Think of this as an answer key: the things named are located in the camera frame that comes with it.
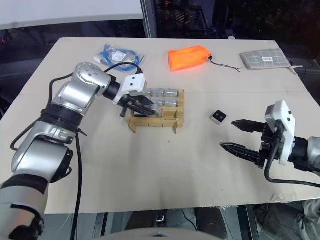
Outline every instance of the blue cable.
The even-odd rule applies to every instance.
[[[113,51],[119,51],[122,52],[124,54],[131,54],[134,56],[134,64],[140,66],[140,64],[142,63],[142,61],[144,60],[145,56],[143,56],[141,59],[139,58],[138,54],[135,51],[132,50],[127,50],[127,49],[122,49],[122,48],[111,48],[110,45],[105,45],[103,52],[100,53],[101,56],[103,56],[104,60],[101,61],[101,63],[112,67],[113,65],[115,65],[114,62],[112,62],[112,60],[110,59],[109,55],[112,54]],[[121,71],[121,72],[130,72],[134,69],[136,69],[135,66],[129,65],[126,67],[123,66],[117,66],[115,67],[116,70]]]

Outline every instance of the black cable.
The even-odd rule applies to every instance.
[[[76,153],[78,155],[78,192],[77,192],[77,196],[76,196],[76,203],[75,203],[75,210],[74,210],[74,217],[73,217],[73,222],[72,222],[70,240],[74,240],[75,235],[76,235],[79,208],[80,208],[80,200],[81,200],[81,190],[82,190],[82,157],[81,157],[80,140],[79,140],[78,131],[75,133],[75,144],[76,144]]]
[[[179,223],[179,224],[177,224],[177,225],[171,226],[170,228],[176,228],[176,227],[178,227],[178,226],[180,226],[180,225],[182,225],[182,224],[185,224],[185,223],[187,223],[187,222],[188,222],[188,221],[183,221],[183,222],[181,222],[181,223]]]
[[[184,216],[184,218],[185,218],[185,220],[187,220],[189,223],[191,223],[192,224],[192,226],[194,227],[194,229],[196,230],[196,231],[198,231],[198,228],[196,227],[196,225],[189,219],[189,218],[187,218],[187,216],[185,215],[185,212],[184,212],[184,210],[183,209],[181,209],[181,211],[182,211],[182,214],[183,214],[183,216]]]
[[[135,66],[135,67],[137,68],[137,71],[136,71],[135,74],[142,74],[142,73],[143,73],[142,69],[141,69],[138,65],[136,65],[136,64],[134,64],[134,63],[132,63],[132,62],[120,62],[120,63],[117,63],[117,64],[109,67],[109,68],[108,68],[107,70],[105,70],[104,72],[105,72],[105,73],[106,73],[106,72],[109,72],[110,70],[112,70],[112,69],[114,69],[114,68],[116,68],[116,67],[118,67],[118,66],[121,66],[121,65],[132,65],[132,66]],[[48,102],[47,102],[47,104],[46,104],[46,106],[45,106],[46,109],[51,105],[51,102],[52,102],[54,83],[57,82],[57,81],[60,81],[60,80],[64,80],[64,79],[70,78],[72,75],[73,75],[73,73],[70,73],[70,74],[68,74],[68,75],[55,78],[55,79],[53,79],[53,80],[50,82],[50,84],[49,84],[49,97],[48,97]],[[11,143],[11,145],[10,145],[11,150],[13,150],[13,151],[17,151],[17,150],[18,150],[18,149],[15,147],[15,144],[17,143],[17,141],[19,141],[19,139],[20,139],[23,135],[25,135],[25,134],[35,125],[35,123],[36,123],[37,121],[39,121],[40,119],[41,119],[41,117],[39,117],[37,120],[35,120],[33,123],[31,123],[25,130],[23,130],[23,131],[12,141],[12,143]]]
[[[311,63],[311,66],[307,66],[304,68],[304,75],[303,75],[303,78],[301,78],[301,81],[305,80],[305,78],[307,76],[307,69],[312,69],[315,66],[311,60],[309,60],[309,63]]]
[[[23,130],[10,144],[10,148],[13,151],[17,151],[18,148],[15,147],[15,144],[19,141],[19,139],[25,135],[36,123],[36,121],[39,121],[41,119],[41,117],[39,117],[37,120],[35,120],[33,123],[31,123],[29,126],[26,127],[25,130]]]
[[[208,59],[209,59],[209,60],[210,60],[210,62],[211,62],[211,63],[213,63],[214,65],[217,65],[217,66],[220,66],[220,67],[225,67],[225,68],[234,69],[234,70],[237,70],[237,71],[238,71],[238,73],[241,73],[241,72],[239,71],[239,69],[243,69],[243,67],[238,67],[238,68],[236,68],[236,67],[233,67],[233,66],[229,66],[229,65],[225,65],[225,64],[216,63],[216,62],[212,61],[212,59],[213,59],[213,57],[212,57],[212,56],[209,56],[209,57],[208,57]]]
[[[52,96],[53,96],[53,87],[54,87],[54,83],[60,80],[64,80],[67,78],[70,78],[73,75],[73,73],[70,73],[68,75],[62,76],[62,77],[58,77],[53,79],[50,84],[49,84],[49,97],[48,97],[48,102],[45,106],[45,108],[47,109],[50,105],[51,105],[51,101],[52,101]]]
[[[300,184],[300,185],[306,185],[306,186],[320,188],[320,184],[313,183],[313,182],[298,181],[298,180],[273,179],[270,177],[269,174],[270,174],[271,165],[272,165],[273,161],[275,160],[277,151],[280,146],[280,142],[281,142],[281,137],[279,135],[277,135],[276,138],[274,139],[274,142],[273,142],[273,145],[272,145],[272,148],[270,151],[270,155],[269,155],[269,158],[266,162],[266,166],[264,169],[265,179],[267,179],[271,183],[276,183],[276,184]]]
[[[114,69],[116,67],[119,67],[121,65],[132,65],[132,66],[135,66],[136,67],[136,73],[135,74],[142,74],[142,69],[135,63],[132,63],[132,62],[119,62],[111,67],[109,67],[107,70],[104,70],[105,73],[109,72],[111,69]]]

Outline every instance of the orange bag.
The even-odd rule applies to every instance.
[[[170,71],[173,72],[203,64],[210,55],[210,51],[200,45],[170,50],[168,51]]]

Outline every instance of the wooden holder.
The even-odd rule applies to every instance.
[[[131,110],[127,119],[129,128],[136,133],[137,127],[172,127],[175,134],[177,128],[182,128],[185,121],[185,90],[179,90],[178,106],[162,106],[161,117],[136,117]]]

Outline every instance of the beige table surface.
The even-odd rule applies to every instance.
[[[0,182],[11,176],[14,152],[10,143],[40,115],[48,98],[50,80],[73,71],[77,63],[93,61],[105,43],[147,53],[142,68],[149,87],[185,89],[184,127],[139,127],[133,134],[119,116],[121,108],[97,97],[80,127],[83,187],[81,213],[124,212],[291,202],[320,197],[310,186],[269,183],[254,164],[236,158],[220,146],[235,142],[258,150],[260,133],[238,130],[239,119],[264,121],[267,106],[285,100],[296,118],[296,136],[320,136],[320,108],[300,79],[288,69],[247,70],[241,73],[206,62],[180,72],[170,72],[167,52],[192,45],[207,47],[214,61],[243,67],[239,53],[273,49],[263,40],[62,38],[52,48],[0,122]],[[126,76],[111,71],[121,82]],[[56,93],[63,82],[56,84]],[[215,110],[227,114],[220,126],[210,121]],[[51,184],[47,214],[72,213],[77,195],[77,155],[73,173]],[[277,162],[274,178],[320,183],[314,174]]]

